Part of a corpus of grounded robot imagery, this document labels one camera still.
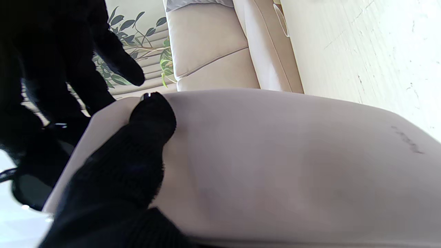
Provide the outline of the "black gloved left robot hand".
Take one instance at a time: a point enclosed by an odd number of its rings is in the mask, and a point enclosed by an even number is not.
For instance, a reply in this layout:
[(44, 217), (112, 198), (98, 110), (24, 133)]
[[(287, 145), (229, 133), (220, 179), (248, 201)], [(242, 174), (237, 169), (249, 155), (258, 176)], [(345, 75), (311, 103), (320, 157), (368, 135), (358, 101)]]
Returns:
[[(104, 0), (2, 0), (1, 149), (16, 164), (3, 171), (13, 196), (41, 210), (54, 192), (90, 119), (70, 85), (96, 114), (115, 102), (93, 61), (140, 86), (142, 68), (110, 31)], [(129, 122), (68, 180), (40, 248), (192, 248), (158, 208), (163, 149), (176, 129), (166, 98), (155, 92)]]

